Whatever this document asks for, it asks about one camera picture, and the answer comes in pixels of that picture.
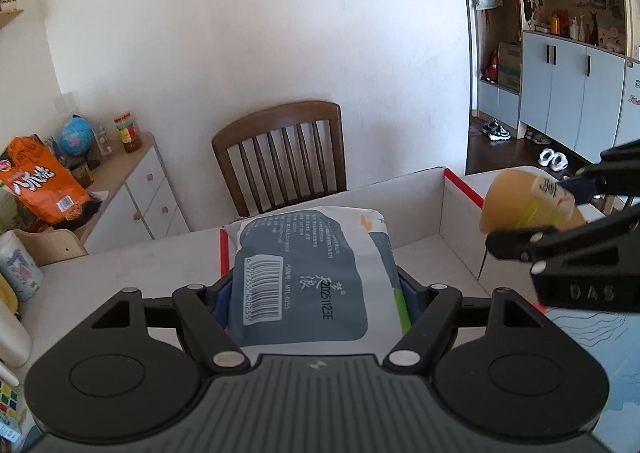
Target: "globe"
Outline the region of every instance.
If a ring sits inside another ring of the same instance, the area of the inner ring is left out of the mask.
[[[82,117],[74,116],[60,131],[60,148],[72,156],[84,155],[94,141],[94,130]]]

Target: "white label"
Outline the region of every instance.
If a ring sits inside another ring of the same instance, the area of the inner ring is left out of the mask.
[[[574,196],[562,188],[558,182],[544,177],[537,177],[533,181],[531,193],[535,198],[540,198],[565,218],[569,218],[574,212]]]
[[[245,326],[282,319],[282,256],[244,258],[242,322]]]
[[[64,198],[61,198],[56,205],[58,206],[58,209],[60,210],[61,213],[64,213],[66,210],[68,210],[68,208],[70,208],[72,205],[74,204],[73,200],[71,200],[70,196],[66,196]]]

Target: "white slipper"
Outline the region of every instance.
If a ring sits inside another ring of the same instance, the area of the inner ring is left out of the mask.
[[[551,161],[555,156],[556,156],[555,151],[553,151],[551,148],[545,148],[542,150],[542,153],[540,153],[540,157],[538,157],[538,163],[541,166],[546,167],[551,163]]]
[[[566,155],[564,153],[556,153],[551,159],[551,169],[553,171],[562,171],[569,167],[569,161],[566,159]]]

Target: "gray ribbed surface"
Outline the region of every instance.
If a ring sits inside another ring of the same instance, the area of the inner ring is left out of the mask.
[[[91,447],[47,436],[31,451],[97,449],[105,453],[606,452],[587,436],[561,445],[523,446],[477,435],[445,414],[420,379],[386,373],[370,356],[267,356],[253,372],[213,382],[196,410],[154,437]]]

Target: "orange snack bag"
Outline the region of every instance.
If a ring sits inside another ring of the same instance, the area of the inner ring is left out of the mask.
[[[89,194],[36,135],[14,138],[0,155],[0,181],[53,227],[76,229],[97,211]]]

